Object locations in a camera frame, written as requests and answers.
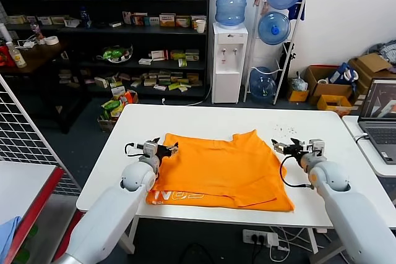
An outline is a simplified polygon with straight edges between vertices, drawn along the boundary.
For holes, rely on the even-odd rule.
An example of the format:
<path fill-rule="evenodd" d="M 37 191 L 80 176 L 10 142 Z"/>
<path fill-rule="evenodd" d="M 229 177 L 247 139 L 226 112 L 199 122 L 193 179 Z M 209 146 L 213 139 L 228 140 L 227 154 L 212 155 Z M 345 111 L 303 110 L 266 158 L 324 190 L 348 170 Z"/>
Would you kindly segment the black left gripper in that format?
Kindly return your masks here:
<path fill-rule="evenodd" d="M 160 137 L 157 137 L 155 139 L 153 139 L 154 143 L 158 143 L 158 141 L 160 140 Z M 156 152 L 156 156 L 160 162 L 160 164 L 162 164 L 162 161 L 164 158 L 168 158 L 171 157 L 172 155 L 176 154 L 178 152 L 178 142 L 176 142 L 174 145 L 172 146 L 164 146 L 164 145 L 159 145 L 157 146 L 157 152 Z"/>

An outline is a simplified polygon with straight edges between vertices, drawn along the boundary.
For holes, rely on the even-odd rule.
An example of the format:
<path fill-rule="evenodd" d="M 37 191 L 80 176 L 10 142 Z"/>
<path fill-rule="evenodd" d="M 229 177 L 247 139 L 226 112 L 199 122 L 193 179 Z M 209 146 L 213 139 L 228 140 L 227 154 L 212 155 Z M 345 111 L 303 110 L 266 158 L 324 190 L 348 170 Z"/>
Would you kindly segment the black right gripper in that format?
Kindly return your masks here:
<path fill-rule="evenodd" d="M 308 154 L 308 151 L 305 150 L 305 142 L 298 140 L 297 138 L 291 138 L 291 141 L 294 145 L 286 145 L 282 142 L 278 142 L 274 139 L 271 140 L 273 149 L 281 154 L 286 154 L 292 156 L 296 161 L 300 161 L 301 158 Z"/>

